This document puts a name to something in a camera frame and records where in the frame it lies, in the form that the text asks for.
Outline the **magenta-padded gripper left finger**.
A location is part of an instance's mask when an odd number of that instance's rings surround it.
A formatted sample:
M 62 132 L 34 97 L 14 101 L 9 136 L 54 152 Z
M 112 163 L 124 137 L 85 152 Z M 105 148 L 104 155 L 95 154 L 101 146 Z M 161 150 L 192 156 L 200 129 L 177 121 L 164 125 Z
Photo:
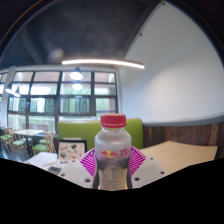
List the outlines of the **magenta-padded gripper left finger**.
M 96 173 L 95 151 L 91 149 L 80 159 L 69 161 L 58 176 L 81 187 L 93 189 Z

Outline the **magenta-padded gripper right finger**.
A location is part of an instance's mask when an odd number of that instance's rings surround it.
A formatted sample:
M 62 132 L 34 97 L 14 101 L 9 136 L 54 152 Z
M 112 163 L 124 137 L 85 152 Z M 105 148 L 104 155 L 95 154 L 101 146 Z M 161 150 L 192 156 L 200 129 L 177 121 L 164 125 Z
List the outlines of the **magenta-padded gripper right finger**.
M 143 187 L 167 175 L 166 170 L 154 157 L 147 157 L 137 148 L 131 148 L 127 177 L 129 189 Z

